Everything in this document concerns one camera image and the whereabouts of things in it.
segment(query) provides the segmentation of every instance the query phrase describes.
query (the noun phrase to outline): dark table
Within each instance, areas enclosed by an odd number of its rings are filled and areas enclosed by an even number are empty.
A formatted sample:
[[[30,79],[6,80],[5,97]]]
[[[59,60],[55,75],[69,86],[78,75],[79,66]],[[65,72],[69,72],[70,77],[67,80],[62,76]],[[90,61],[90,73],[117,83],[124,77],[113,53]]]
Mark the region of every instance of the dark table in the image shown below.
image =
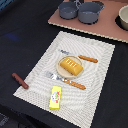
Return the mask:
[[[77,126],[15,96],[16,72],[25,79],[59,31],[115,45],[91,128],[128,128],[128,44],[49,25],[62,0],[15,0],[0,12],[0,105],[53,128]]]

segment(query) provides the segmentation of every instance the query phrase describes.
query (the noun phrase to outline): placemat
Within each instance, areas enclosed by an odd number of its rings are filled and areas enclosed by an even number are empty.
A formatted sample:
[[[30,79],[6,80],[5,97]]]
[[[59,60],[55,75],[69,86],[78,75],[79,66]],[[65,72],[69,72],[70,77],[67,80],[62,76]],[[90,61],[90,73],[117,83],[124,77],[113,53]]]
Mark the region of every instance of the placemat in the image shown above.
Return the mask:
[[[28,90],[19,87],[14,96],[49,111],[81,128],[89,128],[96,110],[100,92],[114,51],[111,44],[98,40],[59,32],[39,62],[26,77]],[[65,56],[58,49],[98,59],[98,63],[82,60],[84,72],[73,81],[86,86],[85,90],[72,87],[45,76],[45,71],[57,74],[56,62]],[[62,87],[59,110],[50,110],[49,102],[53,86]]]

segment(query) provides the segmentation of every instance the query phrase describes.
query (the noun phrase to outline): butter knife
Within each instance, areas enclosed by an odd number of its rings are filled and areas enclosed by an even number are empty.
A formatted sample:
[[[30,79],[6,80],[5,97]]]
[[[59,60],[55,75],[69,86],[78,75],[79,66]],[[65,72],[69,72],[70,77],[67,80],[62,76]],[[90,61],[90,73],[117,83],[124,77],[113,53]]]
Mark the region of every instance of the butter knife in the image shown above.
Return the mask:
[[[91,61],[91,62],[94,62],[94,63],[97,63],[98,62],[97,59],[90,58],[90,57],[87,57],[87,56],[77,55],[77,54],[70,53],[70,52],[67,52],[67,51],[64,51],[64,50],[60,50],[60,49],[58,49],[58,51],[66,54],[66,55],[75,55],[75,56],[78,56],[80,59],[83,59],[83,60]]]

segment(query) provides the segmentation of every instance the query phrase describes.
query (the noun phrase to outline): butter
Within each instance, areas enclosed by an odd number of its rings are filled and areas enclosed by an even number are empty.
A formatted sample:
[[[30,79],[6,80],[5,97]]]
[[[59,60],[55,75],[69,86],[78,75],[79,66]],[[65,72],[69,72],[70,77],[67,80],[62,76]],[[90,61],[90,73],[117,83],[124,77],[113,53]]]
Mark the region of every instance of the butter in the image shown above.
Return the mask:
[[[76,63],[68,57],[60,63],[60,66],[66,69],[74,76],[77,76],[83,70],[83,67],[80,64]]]
[[[59,110],[62,87],[53,86],[50,99],[50,109]]]

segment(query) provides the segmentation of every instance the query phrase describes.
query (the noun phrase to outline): gray cup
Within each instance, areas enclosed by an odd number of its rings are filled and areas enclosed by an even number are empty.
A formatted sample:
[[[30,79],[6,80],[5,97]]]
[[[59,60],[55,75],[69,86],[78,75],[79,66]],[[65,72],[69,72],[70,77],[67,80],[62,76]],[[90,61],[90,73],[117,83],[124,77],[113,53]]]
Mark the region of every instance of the gray cup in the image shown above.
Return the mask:
[[[64,19],[73,19],[78,15],[78,7],[74,2],[63,2],[59,5],[59,15]]]
[[[94,2],[85,2],[79,6],[78,19],[85,24],[93,24],[98,20],[101,6]]]

